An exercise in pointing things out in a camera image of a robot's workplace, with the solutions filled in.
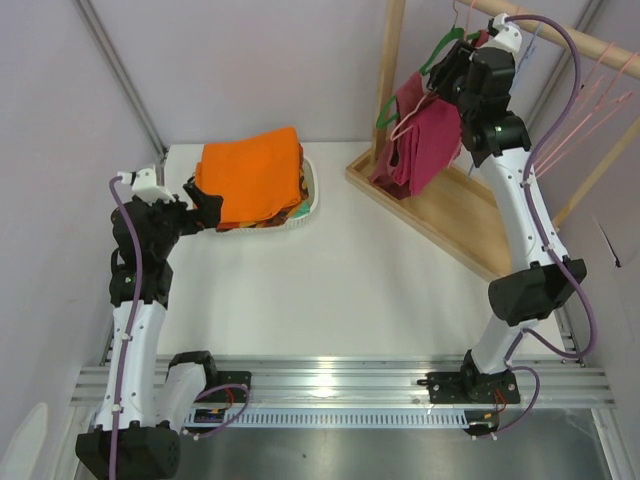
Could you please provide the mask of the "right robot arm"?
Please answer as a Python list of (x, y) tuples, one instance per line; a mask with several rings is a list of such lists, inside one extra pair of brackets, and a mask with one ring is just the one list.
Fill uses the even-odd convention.
[(488, 287), (492, 317), (457, 371), (421, 379), (433, 404), (490, 404), (497, 393), (510, 403), (520, 395), (510, 360), (527, 330), (548, 318), (586, 276), (555, 235), (534, 173), (524, 122), (508, 108), (515, 75), (512, 53), (457, 41), (433, 67), (428, 86), (456, 107), (462, 143), (488, 181), (511, 255), (510, 274)]

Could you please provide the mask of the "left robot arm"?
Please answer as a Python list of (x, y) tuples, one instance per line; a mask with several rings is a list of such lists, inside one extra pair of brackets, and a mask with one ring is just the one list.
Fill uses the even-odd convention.
[(117, 247), (111, 255), (113, 350), (105, 395), (75, 453), (98, 479), (171, 479), (180, 462), (180, 434), (199, 394), (219, 385), (208, 351), (176, 354), (164, 384), (154, 384), (159, 336), (168, 313), (173, 270), (168, 257), (178, 240), (214, 229), (223, 199), (195, 180), (183, 186), (184, 202), (157, 184), (142, 187), (141, 174), (120, 174), (134, 192), (118, 200), (110, 220)]

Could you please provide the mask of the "pink trousers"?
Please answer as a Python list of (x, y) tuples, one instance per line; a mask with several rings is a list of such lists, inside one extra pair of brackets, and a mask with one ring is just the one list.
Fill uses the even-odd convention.
[(439, 97), (410, 120), (411, 129), (394, 141), (388, 173), (397, 199), (420, 194), (460, 153), (461, 128), (455, 106)]

